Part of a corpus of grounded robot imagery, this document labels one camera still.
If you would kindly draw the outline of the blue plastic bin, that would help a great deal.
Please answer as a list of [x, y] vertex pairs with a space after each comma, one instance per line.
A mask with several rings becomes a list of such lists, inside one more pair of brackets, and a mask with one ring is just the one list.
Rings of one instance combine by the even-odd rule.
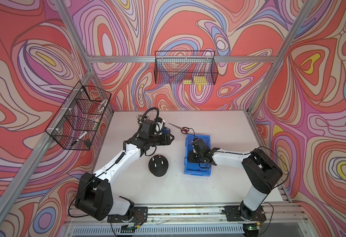
[[194, 176], [205, 176], [210, 177], [212, 165], [191, 163], [188, 160], [188, 155], [191, 151], [194, 151], [191, 143], [194, 140], [194, 136], [187, 134], [185, 140], [185, 160], [184, 160], [184, 174]]

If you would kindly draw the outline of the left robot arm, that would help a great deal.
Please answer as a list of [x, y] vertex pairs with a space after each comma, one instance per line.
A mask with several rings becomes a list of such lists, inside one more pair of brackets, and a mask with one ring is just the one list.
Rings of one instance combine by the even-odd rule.
[[77, 195], [71, 202], [78, 210], [98, 221], [108, 216], [120, 216], [129, 221], [134, 216], [134, 202], [125, 197], [113, 197], [112, 185], [127, 168], [150, 148], [168, 146], [174, 136], [164, 132], [165, 121], [159, 109], [149, 108], [141, 117], [137, 132], [123, 142], [123, 148], [108, 164], [94, 173], [86, 172], [79, 180]]

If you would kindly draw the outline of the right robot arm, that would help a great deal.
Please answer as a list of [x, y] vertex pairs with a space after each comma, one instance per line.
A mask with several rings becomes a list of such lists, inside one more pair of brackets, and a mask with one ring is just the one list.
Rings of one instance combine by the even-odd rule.
[[225, 208], [228, 218], [236, 217], [243, 221], [252, 221], [261, 204], [278, 186], [283, 176], [281, 168], [261, 149], [255, 148], [251, 152], [226, 151], [221, 148], [210, 148], [202, 139], [195, 138], [187, 146], [186, 160], [198, 164], [200, 168], [208, 166], [229, 166], [242, 169], [251, 187], [238, 206]]

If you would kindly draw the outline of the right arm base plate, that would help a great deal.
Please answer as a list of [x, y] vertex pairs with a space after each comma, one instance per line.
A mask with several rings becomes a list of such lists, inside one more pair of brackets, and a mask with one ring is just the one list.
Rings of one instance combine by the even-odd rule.
[[251, 211], [247, 207], [239, 205], [224, 206], [222, 213], [226, 215], [228, 222], [265, 222], [267, 217], [262, 206], [256, 211]]

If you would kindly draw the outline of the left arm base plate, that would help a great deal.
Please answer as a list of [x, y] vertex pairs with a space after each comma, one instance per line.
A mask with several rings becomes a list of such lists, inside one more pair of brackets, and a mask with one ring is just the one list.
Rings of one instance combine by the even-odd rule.
[[148, 219], [148, 207], [147, 206], [136, 206], [131, 207], [125, 215], [109, 215], [107, 218], [108, 223], [145, 223]]

